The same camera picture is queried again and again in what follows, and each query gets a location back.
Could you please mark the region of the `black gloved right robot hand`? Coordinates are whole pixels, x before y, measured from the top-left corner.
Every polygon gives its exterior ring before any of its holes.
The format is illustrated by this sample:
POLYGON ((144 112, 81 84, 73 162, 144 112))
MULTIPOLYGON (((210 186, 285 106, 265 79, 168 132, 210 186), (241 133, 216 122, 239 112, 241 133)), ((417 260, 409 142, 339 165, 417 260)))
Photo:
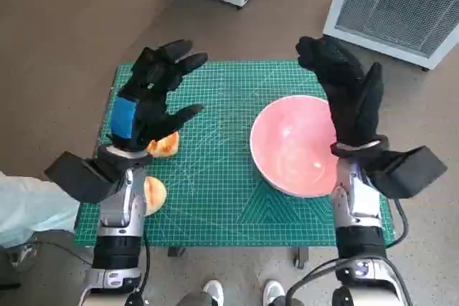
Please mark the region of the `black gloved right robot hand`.
POLYGON ((379 140, 381 64, 375 62, 363 71, 359 60, 329 37, 301 37, 295 48, 298 64, 316 75, 326 93, 337 141, 357 147, 379 140))

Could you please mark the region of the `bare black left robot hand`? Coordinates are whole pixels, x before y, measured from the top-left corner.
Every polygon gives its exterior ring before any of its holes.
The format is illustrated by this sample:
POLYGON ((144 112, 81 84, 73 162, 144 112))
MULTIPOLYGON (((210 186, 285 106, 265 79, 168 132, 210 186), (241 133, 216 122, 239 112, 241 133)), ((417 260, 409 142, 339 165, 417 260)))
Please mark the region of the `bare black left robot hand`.
POLYGON ((203 110, 203 105, 193 104, 174 114, 167 112, 167 95, 208 60, 206 53, 190 54, 192 47, 191 40, 180 39, 156 49, 143 48, 113 103, 109 138, 116 148, 145 150, 151 141, 175 133, 203 110))

